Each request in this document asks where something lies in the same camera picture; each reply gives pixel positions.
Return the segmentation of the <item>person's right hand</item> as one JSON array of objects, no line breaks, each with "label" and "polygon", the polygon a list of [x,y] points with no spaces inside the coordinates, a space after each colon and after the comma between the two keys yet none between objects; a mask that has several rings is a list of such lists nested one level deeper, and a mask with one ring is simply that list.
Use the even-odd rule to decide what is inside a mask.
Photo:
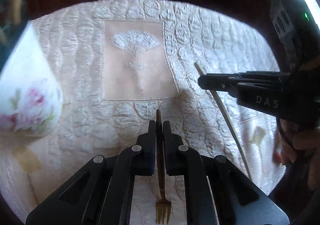
[{"label": "person's right hand", "polygon": [[319,188],[319,126],[314,129],[299,131],[298,125],[288,122],[286,120],[280,120],[281,128],[284,131],[285,136],[291,141],[293,148],[285,142],[283,137],[280,137],[281,141],[281,161],[283,165],[288,163],[294,163],[297,159],[298,151],[310,151],[313,152],[313,156],[310,162],[310,168],[308,173],[308,187],[311,190],[317,190]]}]

